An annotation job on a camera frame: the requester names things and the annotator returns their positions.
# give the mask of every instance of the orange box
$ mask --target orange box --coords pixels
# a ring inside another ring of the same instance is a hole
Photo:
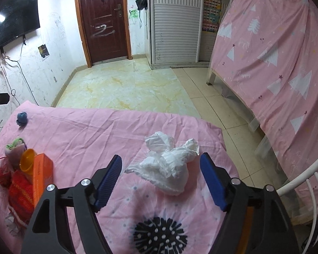
[[[45,188],[53,183],[53,161],[45,154],[34,157],[33,163],[33,202],[38,204]]]

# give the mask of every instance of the rolled blue sock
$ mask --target rolled blue sock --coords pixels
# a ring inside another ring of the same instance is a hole
[[[25,126],[27,124],[27,113],[22,112],[17,115],[17,124],[21,126]]]

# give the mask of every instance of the wooden bed leg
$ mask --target wooden bed leg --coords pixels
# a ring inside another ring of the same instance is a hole
[[[216,78],[215,73],[211,71],[211,74],[208,73],[208,75],[207,75],[206,84],[209,86],[212,85],[214,83],[215,78]]]

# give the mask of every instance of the pink bedsheet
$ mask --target pink bedsheet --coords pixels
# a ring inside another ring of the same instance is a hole
[[[19,129],[16,115],[27,112],[28,124]],[[123,171],[146,155],[144,137],[162,131],[177,145],[189,138],[199,142],[215,164],[231,177],[238,172],[225,151],[221,129],[201,119],[167,113],[115,111],[111,109],[44,108],[25,102],[9,118],[0,133],[0,157],[4,146],[22,137],[37,153],[44,152],[54,162],[54,182],[58,188],[74,186],[106,167],[114,154],[123,160]],[[98,214],[102,231],[114,254],[139,253],[133,242],[134,227],[155,215],[181,223],[187,236],[184,253],[208,253],[224,214],[212,201],[200,173],[199,160],[188,164],[189,180],[180,196],[166,196],[135,174],[122,174],[105,208]],[[4,225],[7,196],[0,192],[0,235],[8,247],[20,253],[21,239],[12,237]],[[69,223],[77,254],[84,253],[74,220]]]
[[[318,9],[311,0],[233,0],[211,68],[253,111],[289,180],[318,158]],[[318,201],[318,183],[311,178]],[[306,184],[297,188],[311,204]]]

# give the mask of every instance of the blue gripper pad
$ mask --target blue gripper pad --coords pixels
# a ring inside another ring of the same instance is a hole
[[[96,201],[94,206],[97,209],[101,209],[105,207],[111,193],[114,189],[114,186],[118,180],[118,177],[121,173],[122,169],[122,160],[121,157],[115,155],[109,165],[104,169],[106,173],[100,182],[97,191],[96,191]]]
[[[219,206],[221,211],[226,211],[228,203],[226,202],[225,186],[227,182],[231,181],[229,174],[225,169],[216,167],[207,153],[203,153],[200,157],[200,169],[214,204]]]

